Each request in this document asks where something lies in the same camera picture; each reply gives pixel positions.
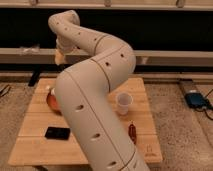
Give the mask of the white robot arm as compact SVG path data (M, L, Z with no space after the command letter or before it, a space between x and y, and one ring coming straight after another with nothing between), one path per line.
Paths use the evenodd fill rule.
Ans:
M131 46L113 35L82 27L73 10L50 16L48 24L61 53L77 46L90 55L58 75L55 96L93 171L150 171L107 101L107 94L135 69Z

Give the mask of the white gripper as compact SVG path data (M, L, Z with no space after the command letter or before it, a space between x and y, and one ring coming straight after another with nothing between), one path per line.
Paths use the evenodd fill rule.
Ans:
M58 37L56 39L56 47L61 53L68 54L73 51L75 45L68 39Z

